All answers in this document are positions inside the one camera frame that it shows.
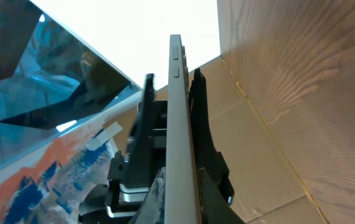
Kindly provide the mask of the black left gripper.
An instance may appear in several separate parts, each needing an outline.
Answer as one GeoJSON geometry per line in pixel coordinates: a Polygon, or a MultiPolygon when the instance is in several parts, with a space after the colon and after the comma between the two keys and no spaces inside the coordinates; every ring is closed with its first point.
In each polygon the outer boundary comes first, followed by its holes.
{"type": "Polygon", "coordinates": [[[122,191],[120,179],[126,170],[123,185],[127,189],[150,187],[158,171],[165,166],[167,101],[155,100],[154,75],[146,75],[138,115],[130,131],[126,152],[120,151],[111,159],[108,183],[96,185],[78,208],[78,223],[128,223],[139,210],[149,191],[122,191]]]}

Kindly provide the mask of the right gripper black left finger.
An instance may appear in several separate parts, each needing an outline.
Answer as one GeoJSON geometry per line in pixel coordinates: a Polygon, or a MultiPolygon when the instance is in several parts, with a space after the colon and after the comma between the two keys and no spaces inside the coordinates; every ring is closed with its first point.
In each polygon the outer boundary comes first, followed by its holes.
{"type": "Polygon", "coordinates": [[[143,203],[128,224],[164,224],[166,168],[157,173],[143,203]]]}

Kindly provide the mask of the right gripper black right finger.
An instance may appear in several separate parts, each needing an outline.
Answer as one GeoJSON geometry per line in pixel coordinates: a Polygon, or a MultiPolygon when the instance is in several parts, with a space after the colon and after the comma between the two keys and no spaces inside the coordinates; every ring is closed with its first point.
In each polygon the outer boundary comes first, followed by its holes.
{"type": "Polygon", "coordinates": [[[202,224],[245,224],[225,202],[205,170],[197,171],[202,224]]]}

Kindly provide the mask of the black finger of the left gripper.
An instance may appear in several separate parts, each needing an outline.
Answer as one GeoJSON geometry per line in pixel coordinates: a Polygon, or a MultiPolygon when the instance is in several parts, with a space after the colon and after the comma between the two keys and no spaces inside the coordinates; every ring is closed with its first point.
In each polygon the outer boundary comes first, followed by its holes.
{"type": "Polygon", "coordinates": [[[221,152],[214,147],[207,104],[206,78],[201,69],[194,71],[189,90],[189,110],[196,167],[204,168],[228,205],[232,204],[234,188],[229,168],[221,152]]]}

